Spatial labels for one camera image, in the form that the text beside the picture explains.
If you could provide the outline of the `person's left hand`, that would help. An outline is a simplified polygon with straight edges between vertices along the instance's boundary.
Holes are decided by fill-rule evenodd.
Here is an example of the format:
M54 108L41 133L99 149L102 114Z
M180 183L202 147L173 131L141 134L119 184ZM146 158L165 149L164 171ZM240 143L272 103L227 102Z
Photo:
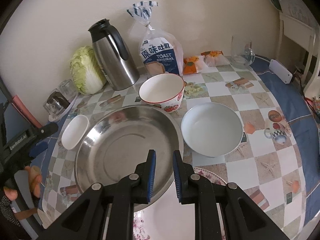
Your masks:
M30 192L36 197L40 198L42 183L42 174L38 166L26 166L24 168L28 172L28 185ZM4 194L9 198L10 201L15 200L18 197L16 190L9 189L7 187L3 188Z

